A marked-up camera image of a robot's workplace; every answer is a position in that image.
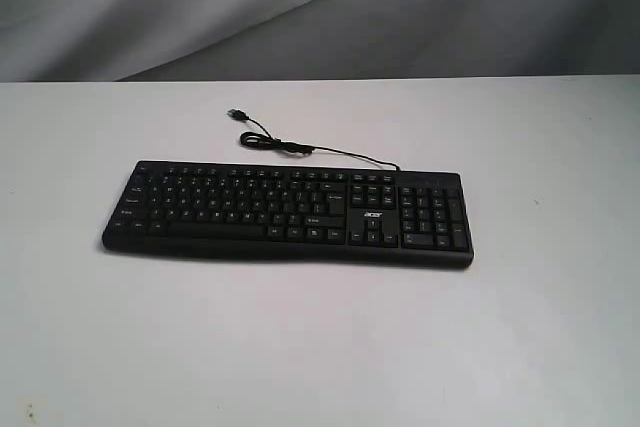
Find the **black cable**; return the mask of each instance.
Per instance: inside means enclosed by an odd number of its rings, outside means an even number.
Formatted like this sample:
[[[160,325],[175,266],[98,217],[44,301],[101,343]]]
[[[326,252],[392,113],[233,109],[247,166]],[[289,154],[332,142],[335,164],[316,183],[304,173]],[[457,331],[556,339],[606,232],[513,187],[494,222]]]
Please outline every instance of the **black cable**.
[[[227,112],[229,117],[233,120],[237,120],[239,122],[253,122],[258,127],[260,127],[264,134],[259,134],[257,132],[244,132],[240,136],[240,143],[249,148],[249,149],[257,149],[257,150],[284,150],[286,152],[292,154],[303,154],[303,155],[311,155],[314,150],[326,150],[327,152],[334,152],[336,154],[348,155],[349,157],[354,157],[356,159],[364,159],[370,162],[375,162],[376,164],[381,165],[390,165],[395,167],[397,171],[400,171],[400,166],[394,164],[393,162],[383,162],[382,160],[374,159],[373,157],[368,157],[362,154],[354,154],[353,152],[346,152],[344,150],[331,149],[329,147],[319,147],[317,145],[307,145],[307,144],[297,144],[295,142],[284,142],[280,139],[273,137],[267,129],[265,129],[260,122],[253,120],[247,114],[245,114],[241,110],[231,109]]]

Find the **white table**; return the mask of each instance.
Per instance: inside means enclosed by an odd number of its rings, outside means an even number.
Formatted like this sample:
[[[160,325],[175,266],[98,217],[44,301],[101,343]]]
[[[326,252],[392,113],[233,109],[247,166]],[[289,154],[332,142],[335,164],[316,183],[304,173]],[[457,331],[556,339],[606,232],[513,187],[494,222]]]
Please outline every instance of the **white table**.
[[[0,105],[0,425],[640,421],[640,76],[4,84]],[[474,263],[104,252],[139,159],[366,166],[243,149],[230,108],[459,172]]]

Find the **keyboard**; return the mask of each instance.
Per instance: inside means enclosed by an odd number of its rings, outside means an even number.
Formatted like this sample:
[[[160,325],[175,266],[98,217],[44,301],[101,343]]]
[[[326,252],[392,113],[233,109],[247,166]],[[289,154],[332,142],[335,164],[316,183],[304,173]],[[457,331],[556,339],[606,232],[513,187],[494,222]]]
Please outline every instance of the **keyboard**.
[[[473,260],[453,173],[140,161],[102,241],[208,258],[442,268]]]

